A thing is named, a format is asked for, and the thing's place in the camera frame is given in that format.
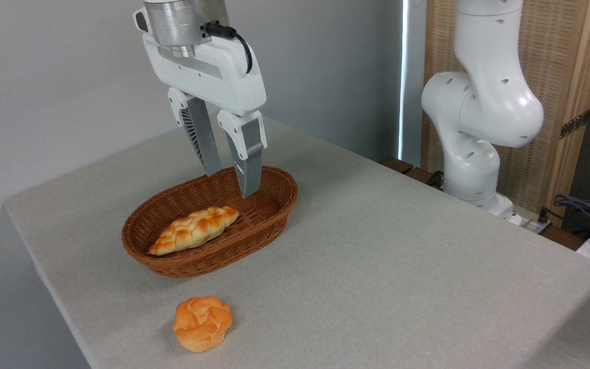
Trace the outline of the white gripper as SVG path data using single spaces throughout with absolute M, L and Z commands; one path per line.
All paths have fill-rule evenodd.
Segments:
M 210 33 L 210 28 L 228 26 L 227 9 L 143 7 L 134 13 L 134 22 L 155 74 L 171 87 L 174 117 L 206 175 L 216 174 L 222 164 L 204 101 L 223 109 L 217 120 L 226 133 L 241 196 L 255 193 L 267 147 L 263 116 L 256 111 L 265 104 L 265 87 L 251 48 L 236 37 Z

